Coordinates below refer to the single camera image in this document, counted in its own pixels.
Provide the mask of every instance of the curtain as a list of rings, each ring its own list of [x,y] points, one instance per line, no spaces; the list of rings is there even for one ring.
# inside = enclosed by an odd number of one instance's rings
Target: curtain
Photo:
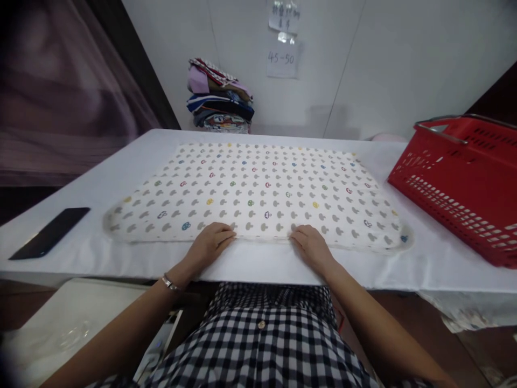
[[[25,3],[0,59],[0,186],[61,186],[160,124],[85,3]]]

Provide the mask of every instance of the bracelet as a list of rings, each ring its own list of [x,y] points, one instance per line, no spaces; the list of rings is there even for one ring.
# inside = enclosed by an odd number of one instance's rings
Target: bracelet
[[[172,282],[167,277],[166,273],[163,274],[162,280],[163,280],[163,282],[165,283],[165,285],[167,286],[168,289],[171,289],[173,291],[181,291],[181,288],[179,288],[179,287],[175,286],[174,284],[172,284]]]

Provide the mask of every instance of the white wall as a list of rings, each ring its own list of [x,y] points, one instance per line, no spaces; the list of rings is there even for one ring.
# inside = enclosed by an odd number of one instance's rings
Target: white wall
[[[517,60],[512,0],[302,0],[299,79],[266,77],[266,0],[123,0],[183,129],[188,59],[254,94],[254,134],[363,139],[463,113]]]

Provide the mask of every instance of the black phone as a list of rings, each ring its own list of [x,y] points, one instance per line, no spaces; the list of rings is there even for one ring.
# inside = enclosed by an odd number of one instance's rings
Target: black phone
[[[45,256],[89,211],[89,207],[64,209],[9,260],[37,259]]]

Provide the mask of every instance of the plastic basket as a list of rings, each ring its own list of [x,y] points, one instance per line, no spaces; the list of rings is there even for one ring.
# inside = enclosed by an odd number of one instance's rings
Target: plastic basket
[[[388,182],[485,260],[517,269],[517,128],[478,115],[414,128]]]

